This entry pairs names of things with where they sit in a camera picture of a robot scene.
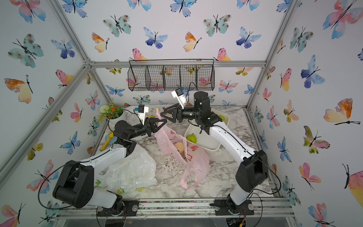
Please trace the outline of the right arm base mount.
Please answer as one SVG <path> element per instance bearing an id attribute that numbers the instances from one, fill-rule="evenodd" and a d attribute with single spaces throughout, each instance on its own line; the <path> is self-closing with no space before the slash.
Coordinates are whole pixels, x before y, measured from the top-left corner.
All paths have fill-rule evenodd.
<path id="1" fill-rule="evenodd" d="M 214 200 L 209 204 L 215 211 L 217 216 L 238 215 L 250 216 L 254 215 L 254 207 L 251 200 L 246 200 L 240 205 L 233 203 L 232 199 Z"/>

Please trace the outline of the white plastic tray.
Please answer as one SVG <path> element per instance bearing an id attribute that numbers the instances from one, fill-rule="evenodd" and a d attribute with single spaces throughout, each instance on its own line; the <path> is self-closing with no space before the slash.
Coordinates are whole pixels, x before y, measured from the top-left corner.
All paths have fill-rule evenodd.
<path id="1" fill-rule="evenodd" d="M 229 125 L 230 116 L 227 113 L 218 111 L 213 108 L 211 109 L 211 111 L 216 113 L 217 115 L 223 116 L 222 119 L 224 120 L 224 123 L 226 124 L 226 126 Z M 220 148 L 221 143 L 217 139 L 213 138 L 211 135 L 208 135 L 205 131 L 202 131 L 202 133 L 199 132 L 200 127 L 190 124 L 186 132 L 184 133 L 184 137 L 187 138 L 187 136 L 194 134 L 196 142 L 191 141 L 191 143 L 203 147 L 204 150 L 217 151 Z"/>

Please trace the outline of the potted flower plant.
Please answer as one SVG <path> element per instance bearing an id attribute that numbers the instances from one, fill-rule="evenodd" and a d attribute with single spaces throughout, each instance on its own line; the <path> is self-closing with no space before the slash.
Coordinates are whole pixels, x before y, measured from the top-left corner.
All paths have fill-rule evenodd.
<path id="1" fill-rule="evenodd" d="M 107 105 L 100 106 L 100 115 L 97 117 L 97 121 L 101 124 L 104 119 L 113 120 L 123 115 L 123 107 L 114 103 L 112 99 Z"/>

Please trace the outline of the white printed plastic bag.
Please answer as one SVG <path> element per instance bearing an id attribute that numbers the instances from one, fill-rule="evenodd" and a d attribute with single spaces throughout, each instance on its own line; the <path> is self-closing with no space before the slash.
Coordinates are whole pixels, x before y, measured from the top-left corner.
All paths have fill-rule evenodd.
<path id="1" fill-rule="evenodd" d="M 159 111 L 159 113 L 162 113 L 166 108 L 173 106 L 173 104 L 171 105 L 150 105 L 148 106 L 148 112 L 146 113 L 146 116 L 150 117 L 152 116 L 157 116 L 157 110 Z M 127 107 L 126 109 L 133 112 L 133 110 L 135 110 L 136 113 L 138 113 L 138 111 L 136 110 L 139 107 L 139 105 L 134 105 L 134 106 L 130 106 Z"/>

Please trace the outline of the yellow toy shovel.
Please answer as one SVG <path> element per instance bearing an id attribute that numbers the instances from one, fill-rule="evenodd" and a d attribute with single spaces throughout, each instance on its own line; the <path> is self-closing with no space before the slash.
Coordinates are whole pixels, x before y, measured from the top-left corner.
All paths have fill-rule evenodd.
<path id="1" fill-rule="evenodd" d="M 102 146 L 100 147 L 100 151 L 104 151 L 105 149 L 107 149 L 109 146 L 111 146 L 111 144 L 113 143 L 113 132 L 108 133 L 105 136 L 105 141 L 103 142 Z"/>

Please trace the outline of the beige pear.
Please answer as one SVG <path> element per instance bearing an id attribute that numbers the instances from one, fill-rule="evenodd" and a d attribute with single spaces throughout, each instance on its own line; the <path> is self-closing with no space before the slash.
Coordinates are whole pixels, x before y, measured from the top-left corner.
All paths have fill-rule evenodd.
<path id="1" fill-rule="evenodd" d="M 177 149 L 177 151 L 182 154 L 185 152 L 185 147 L 184 147 L 184 143 L 183 142 L 177 142 L 175 143 L 175 147 Z"/>

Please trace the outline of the pink plastic bag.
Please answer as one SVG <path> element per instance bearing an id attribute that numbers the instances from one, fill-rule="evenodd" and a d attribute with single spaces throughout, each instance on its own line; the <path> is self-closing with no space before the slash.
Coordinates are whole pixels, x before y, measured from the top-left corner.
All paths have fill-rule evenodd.
<path id="1" fill-rule="evenodd" d="M 160 150 L 164 154 L 171 154 L 181 164 L 185 166 L 180 185 L 184 189 L 196 188 L 209 173 L 209 156 L 203 147 L 192 144 L 185 137 L 177 134 L 174 130 L 164 125 L 154 134 Z M 175 143 L 183 142 L 185 152 L 180 154 Z"/>

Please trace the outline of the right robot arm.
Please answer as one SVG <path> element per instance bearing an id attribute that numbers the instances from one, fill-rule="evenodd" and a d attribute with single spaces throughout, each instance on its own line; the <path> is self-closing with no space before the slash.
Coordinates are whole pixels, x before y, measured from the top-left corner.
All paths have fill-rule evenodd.
<path id="1" fill-rule="evenodd" d="M 171 94 L 178 100 L 178 104 L 165 108 L 161 116 L 173 123 L 182 122 L 184 119 L 194 120 L 202 131 L 227 149 L 239 164 L 235 176 L 237 185 L 229 194 L 228 200 L 231 205 L 242 205 L 252 191 L 268 177 L 266 153 L 248 146 L 228 128 L 222 118 L 212 111 L 207 92 L 199 91 L 194 94 L 194 106 L 186 105 L 187 97 L 181 89 L 172 91 Z"/>

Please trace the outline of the blue toy scoop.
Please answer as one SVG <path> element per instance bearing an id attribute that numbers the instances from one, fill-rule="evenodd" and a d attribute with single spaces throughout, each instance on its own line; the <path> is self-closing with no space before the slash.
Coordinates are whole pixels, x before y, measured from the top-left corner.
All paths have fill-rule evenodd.
<path id="1" fill-rule="evenodd" d="M 110 136 L 110 135 L 106 135 L 106 137 L 105 137 L 105 145 L 106 145 L 106 147 L 112 146 L 114 143 L 117 142 L 117 140 L 118 140 L 117 137 Z"/>

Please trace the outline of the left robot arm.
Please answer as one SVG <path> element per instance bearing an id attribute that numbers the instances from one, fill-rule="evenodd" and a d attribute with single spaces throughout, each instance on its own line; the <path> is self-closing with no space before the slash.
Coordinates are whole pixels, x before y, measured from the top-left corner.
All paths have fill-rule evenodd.
<path id="1" fill-rule="evenodd" d="M 109 148 L 82 161 L 69 161 L 64 166 L 53 191 L 53 198 L 77 209 L 85 206 L 112 208 L 118 196 L 95 189 L 96 176 L 113 163 L 132 154 L 136 147 L 133 138 L 158 132 L 166 119 L 147 118 L 143 124 L 131 125 L 125 120 L 114 126 L 116 148 Z"/>

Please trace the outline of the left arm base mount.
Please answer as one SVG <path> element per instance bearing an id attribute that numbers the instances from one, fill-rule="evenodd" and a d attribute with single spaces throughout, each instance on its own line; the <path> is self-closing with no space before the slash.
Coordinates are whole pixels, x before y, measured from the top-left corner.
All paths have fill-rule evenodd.
<path id="1" fill-rule="evenodd" d="M 96 214 L 98 217 L 136 217 L 139 204 L 138 200 L 117 199 L 111 208 L 100 207 Z"/>

